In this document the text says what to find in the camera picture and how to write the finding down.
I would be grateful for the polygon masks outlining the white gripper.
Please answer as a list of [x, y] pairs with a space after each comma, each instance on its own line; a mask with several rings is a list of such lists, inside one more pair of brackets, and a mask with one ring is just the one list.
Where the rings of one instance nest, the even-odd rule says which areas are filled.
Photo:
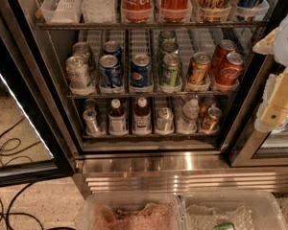
[[[274, 54], [275, 61], [288, 67], [288, 14], [263, 39], [252, 47], [260, 55]], [[288, 116], [288, 68], [278, 76], [268, 77], [264, 92], [264, 109], [260, 121], [268, 127], [278, 127]]]

